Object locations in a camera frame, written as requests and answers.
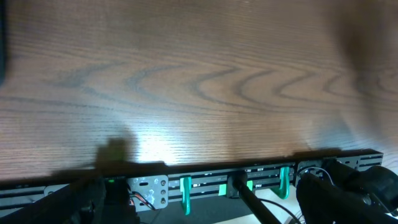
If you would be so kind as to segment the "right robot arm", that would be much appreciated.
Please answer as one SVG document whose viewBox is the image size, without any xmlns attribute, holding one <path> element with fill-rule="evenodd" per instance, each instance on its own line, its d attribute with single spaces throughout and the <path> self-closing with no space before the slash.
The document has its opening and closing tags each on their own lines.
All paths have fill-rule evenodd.
<svg viewBox="0 0 398 224">
<path fill-rule="evenodd" d="M 393 171 L 383 166 L 358 171 L 336 160 L 326 161 L 323 169 L 333 185 L 383 213 L 397 216 L 397 174 Z"/>
</svg>

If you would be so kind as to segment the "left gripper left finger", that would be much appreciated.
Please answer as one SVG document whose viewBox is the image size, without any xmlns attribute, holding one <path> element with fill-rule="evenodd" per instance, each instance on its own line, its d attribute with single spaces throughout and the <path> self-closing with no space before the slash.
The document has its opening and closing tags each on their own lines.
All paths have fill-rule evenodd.
<svg viewBox="0 0 398 224">
<path fill-rule="evenodd" d="M 105 196 L 102 177 L 81 179 L 2 217 L 1 223 L 100 223 Z"/>
</svg>

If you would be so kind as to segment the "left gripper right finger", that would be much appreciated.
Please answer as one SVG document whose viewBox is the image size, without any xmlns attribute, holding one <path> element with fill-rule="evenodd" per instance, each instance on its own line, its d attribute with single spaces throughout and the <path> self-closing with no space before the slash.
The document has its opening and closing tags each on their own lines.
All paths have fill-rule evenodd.
<svg viewBox="0 0 398 224">
<path fill-rule="evenodd" d="M 296 190 L 306 224 L 397 224 L 397 219 L 313 174 L 305 173 Z"/>
</svg>

